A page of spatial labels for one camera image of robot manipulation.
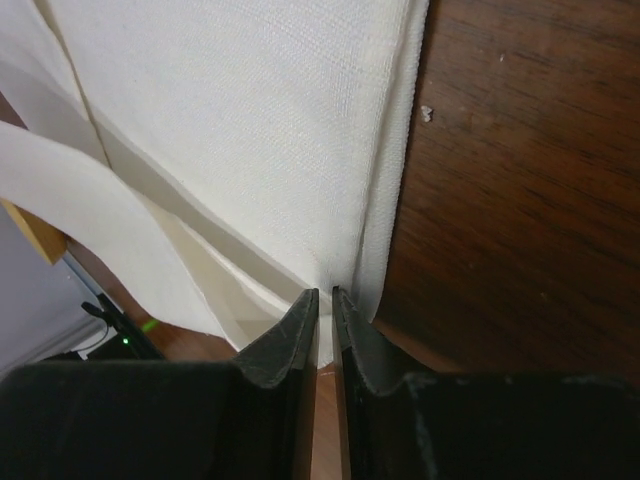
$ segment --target fabric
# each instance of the fabric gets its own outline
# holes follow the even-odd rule
[[[0,196],[236,348],[306,287],[324,332],[333,285],[372,319],[426,8],[0,0],[0,91],[32,132],[0,128]]]

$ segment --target white cloth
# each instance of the white cloth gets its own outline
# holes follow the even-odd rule
[[[0,128],[0,196],[236,348],[305,287],[372,319],[426,7],[0,0],[0,91],[33,132]]]

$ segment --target dark wood surface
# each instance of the dark wood surface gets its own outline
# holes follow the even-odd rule
[[[629,0],[432,0],[379,322],[435,368],[640,382],[639,25]]]

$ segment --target small white debris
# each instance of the small white debris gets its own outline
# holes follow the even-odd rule
[[[423,105],[420,107],[420,112],[422,113],[422,121],[424,123],[429,123],[432,120],[433,108]]]

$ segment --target wire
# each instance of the wire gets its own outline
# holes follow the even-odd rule
[[[97,342],[89,345],[88,347],[84,347],[84,348],[81,348],[79,350],[72,350],[72,352],[78,353],[78,352],[84,352],[85,350],[91,350],[92,348],[97,347],[98,345],[100,345],[104,341],[104,339],[107,338],[107,335],[109,335],[109,330],[111,330],[111,326],[109,326],[109,324],[104,319],[101,319],[101,320],[104,322],[104,325],[107,327],[107,329],[105,330],[104,335],[102,336],[102,338],[100,340],[98,340]]]

